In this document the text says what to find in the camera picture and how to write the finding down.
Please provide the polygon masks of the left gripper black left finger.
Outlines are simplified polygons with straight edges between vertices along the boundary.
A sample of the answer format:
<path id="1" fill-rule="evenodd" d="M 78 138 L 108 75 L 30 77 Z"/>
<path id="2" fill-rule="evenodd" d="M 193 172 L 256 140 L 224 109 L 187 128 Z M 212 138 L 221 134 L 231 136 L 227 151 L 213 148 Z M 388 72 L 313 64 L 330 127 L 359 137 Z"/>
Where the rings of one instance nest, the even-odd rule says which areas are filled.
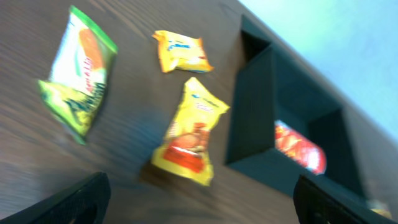
<path id="1" fill-rule="evenodd" d="M 106 173 L 96 172 L 45 200 L 1 220 L 1 224 L 102 223 L 111 187 Z"/>

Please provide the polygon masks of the yellow-orange biscuit packet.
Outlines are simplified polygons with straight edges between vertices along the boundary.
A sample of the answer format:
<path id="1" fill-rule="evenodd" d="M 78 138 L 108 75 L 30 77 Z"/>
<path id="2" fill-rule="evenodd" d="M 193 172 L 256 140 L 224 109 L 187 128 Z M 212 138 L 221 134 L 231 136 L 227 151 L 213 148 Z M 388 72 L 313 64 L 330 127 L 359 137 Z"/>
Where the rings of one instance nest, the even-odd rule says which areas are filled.
<path id="1" fill-rule="evenodd" d="M 166 30 L 157 30 L 152 37 L 158 41 L 158 56 L 162 72 L 186 70 L 207 73 L 213 70 L 201 38 L 195 39 Z"/>

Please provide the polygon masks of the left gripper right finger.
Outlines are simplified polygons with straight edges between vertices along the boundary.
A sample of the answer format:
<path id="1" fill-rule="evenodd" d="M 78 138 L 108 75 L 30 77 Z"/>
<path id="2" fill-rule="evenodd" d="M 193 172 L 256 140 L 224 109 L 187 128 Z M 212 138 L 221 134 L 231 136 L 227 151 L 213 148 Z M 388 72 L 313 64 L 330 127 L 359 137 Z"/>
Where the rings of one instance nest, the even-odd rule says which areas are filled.
<path id="1" fill-rule="evenodd" d="M 304 175 L 294 187 L 294 207 L 300 224 L 395 224 L 353 200 L 342 190 L 323 189 Z"/>

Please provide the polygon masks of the green wafer snack packet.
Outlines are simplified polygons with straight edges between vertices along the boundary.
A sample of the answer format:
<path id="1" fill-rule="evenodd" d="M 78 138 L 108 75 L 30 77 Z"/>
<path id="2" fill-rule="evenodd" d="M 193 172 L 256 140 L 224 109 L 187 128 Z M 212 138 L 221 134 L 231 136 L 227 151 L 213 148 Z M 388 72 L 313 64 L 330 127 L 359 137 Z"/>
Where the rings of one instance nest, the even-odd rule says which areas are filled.
<path id="1" fill-rule="evenodd" d="M 90 17 L 75 6 L 52 64 L 39 80 L 39 93 L 52 115 L 79 144 L 102 104 L 118 46 Z"/>

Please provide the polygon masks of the red Pringles can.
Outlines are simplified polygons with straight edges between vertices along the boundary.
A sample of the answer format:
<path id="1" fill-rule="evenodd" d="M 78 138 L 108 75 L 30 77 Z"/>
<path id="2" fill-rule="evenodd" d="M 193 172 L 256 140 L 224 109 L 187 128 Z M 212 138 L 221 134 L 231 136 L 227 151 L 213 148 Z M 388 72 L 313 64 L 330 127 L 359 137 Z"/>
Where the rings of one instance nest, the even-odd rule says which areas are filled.
<path id="1" fill-rule="evenodd" d="M 281 120 L 275 121 L 275 147 L 315 175 L 326 171 L 326 154 L 322 148 Z"/>

